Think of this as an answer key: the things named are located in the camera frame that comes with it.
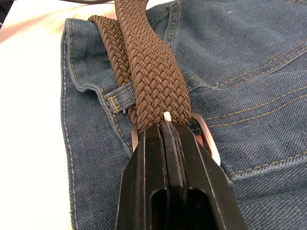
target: blue denim jeans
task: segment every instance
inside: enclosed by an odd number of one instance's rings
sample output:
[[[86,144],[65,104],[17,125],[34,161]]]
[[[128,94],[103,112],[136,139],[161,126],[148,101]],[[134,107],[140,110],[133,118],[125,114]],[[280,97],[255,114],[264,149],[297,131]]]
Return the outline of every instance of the blue denim jeans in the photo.
[[[178,61],[192,110],[211,130],[251,230],[307,229],[305,3],[178,0],[147,11]],[[61,66],[72,225],[113,230],[132,154],[126,110],[134,89],[118,86],[90,21],[66,20]]]

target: woven elastic belt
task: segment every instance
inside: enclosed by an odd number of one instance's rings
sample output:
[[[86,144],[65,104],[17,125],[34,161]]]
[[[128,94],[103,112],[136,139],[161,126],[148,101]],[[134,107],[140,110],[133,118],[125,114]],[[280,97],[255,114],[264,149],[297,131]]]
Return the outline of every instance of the woven elastic belt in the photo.
[[[164,120],[169,111],[181,124],[190,120],[188,90],[170,48],[155,34],[146,17],[148,0],[115,0],[118,20],[92,16],[119,86],[133,82],[136,104],[129,109],[140,132]]]

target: brown braided belt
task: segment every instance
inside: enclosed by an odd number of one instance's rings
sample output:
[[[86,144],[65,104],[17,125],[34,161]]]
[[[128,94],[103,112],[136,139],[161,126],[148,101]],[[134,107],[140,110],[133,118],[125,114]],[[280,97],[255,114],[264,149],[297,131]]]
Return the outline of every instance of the brown braided belt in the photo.
[[[163,121],[187,124],[191,106],[180,68],[169,47],[155,34],[146,18],[148,0],[115,0],[118,20],[92,16],[101,32],[119,86],[133,81],[136,105],[129,108],[139,131]]]

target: jeans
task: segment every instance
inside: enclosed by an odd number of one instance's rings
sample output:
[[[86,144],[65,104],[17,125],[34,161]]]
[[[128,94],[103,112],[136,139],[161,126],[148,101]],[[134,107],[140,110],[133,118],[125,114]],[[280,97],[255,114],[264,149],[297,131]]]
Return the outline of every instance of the jeans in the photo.
[[[147,11],[177,59],[192,110],[209,126],[250,230],[307,229],[306,3],[177,0]],[[61,66],[72,225],[113,230],[132,154],[134,89],[118,87],[90,21],[66,20]]]

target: white table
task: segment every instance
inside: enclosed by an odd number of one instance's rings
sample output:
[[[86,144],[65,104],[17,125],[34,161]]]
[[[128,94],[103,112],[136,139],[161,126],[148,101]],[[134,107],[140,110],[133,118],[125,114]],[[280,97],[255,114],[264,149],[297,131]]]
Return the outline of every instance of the white table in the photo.
[[[0,30],[1,230],[71,229],[60,39],[66,18],[93,14],[115,18],[114,4],[18,0]]]

